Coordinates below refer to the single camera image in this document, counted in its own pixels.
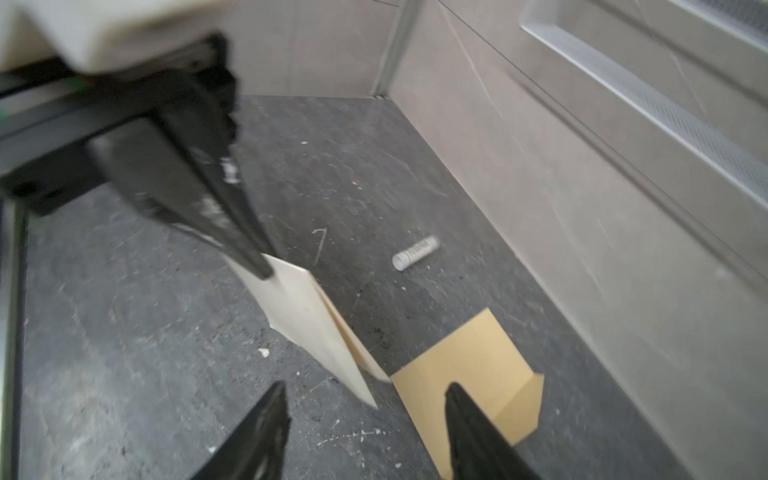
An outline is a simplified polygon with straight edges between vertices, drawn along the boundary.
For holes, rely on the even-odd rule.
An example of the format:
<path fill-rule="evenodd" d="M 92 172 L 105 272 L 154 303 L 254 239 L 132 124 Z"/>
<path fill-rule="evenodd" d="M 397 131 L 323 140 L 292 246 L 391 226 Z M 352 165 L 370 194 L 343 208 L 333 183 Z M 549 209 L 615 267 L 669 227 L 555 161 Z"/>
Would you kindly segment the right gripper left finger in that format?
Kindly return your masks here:
<path fill-rule="evenodd" d="M 276 381 L 191 479 L 281 479 L 290 423 L 286 384 Z"/>

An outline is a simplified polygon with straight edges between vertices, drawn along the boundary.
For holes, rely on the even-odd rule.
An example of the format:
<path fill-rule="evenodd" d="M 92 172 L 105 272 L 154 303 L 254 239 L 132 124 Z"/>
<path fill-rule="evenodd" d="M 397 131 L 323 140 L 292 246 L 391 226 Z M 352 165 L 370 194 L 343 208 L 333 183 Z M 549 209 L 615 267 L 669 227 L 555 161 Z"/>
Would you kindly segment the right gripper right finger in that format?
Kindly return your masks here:
<path fill-rule="evenodd" d="M 454 479 L 541 480 L 460 384 L 449 385 L 445 401 Z"/>

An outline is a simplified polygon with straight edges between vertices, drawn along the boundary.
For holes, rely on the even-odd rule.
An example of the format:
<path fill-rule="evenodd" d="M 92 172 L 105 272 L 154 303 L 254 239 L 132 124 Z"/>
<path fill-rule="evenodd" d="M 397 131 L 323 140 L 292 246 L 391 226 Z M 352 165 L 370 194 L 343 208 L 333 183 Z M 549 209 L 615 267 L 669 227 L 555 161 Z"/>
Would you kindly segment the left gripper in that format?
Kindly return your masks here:
<path fill-rule="evenodd" d="M 145 217 L 272 277 L 274 247 L 231 155 L 237 81 L 228 60 L 228 39 L 214 33 L 135 77 L 82 78 L 60 59 L 2 75 L 4 100 L 65 89 L 2 114 L 2 198 L 44 216 L 107 179 Z"/>

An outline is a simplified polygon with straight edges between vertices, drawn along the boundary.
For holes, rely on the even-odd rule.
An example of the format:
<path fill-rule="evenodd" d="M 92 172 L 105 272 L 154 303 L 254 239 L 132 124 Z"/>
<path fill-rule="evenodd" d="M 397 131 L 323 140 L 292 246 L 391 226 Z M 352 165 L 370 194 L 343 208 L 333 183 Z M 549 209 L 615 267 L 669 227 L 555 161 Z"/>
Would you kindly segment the yellow kraft envelope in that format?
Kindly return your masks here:
<path fill-rule="evenodd" d="M 512 446 L 538 427 L 544 376 L 486 308 L 391 377 L 441 478 L 451 479 L 445 393 L 459 384 Z"/>

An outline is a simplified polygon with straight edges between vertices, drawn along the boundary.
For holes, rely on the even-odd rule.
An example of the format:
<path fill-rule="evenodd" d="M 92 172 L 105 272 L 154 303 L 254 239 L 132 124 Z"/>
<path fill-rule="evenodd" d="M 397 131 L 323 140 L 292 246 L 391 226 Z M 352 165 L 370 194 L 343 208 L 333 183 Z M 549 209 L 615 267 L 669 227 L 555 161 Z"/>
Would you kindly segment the tan bordered letter paper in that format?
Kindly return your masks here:
<path fill-rule="evenodd" d="M 389 376 L 347 324 L 312 273 L 268 255 L 273 269 L 260 279 L 231 258 L 226 262 L 266 315 L 272 329 L 306 350 L 357 398 L 375 408 L 363 377 L 388 383 Z"/>

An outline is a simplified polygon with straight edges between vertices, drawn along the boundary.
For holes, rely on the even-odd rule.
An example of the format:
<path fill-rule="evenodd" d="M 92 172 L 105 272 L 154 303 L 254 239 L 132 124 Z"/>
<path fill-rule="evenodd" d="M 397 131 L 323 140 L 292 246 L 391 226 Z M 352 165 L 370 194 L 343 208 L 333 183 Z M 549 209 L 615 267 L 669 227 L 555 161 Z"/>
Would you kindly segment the white glue stick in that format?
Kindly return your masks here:
<path fill-rule="evenodd" d="M 440 248 L 440 245 L 440 240 L 436 236 L 430 235 L 411 247 L 396 253 L 392 257 L 392 265 L 399 272 L 405 271 L 434 253 Z"/>

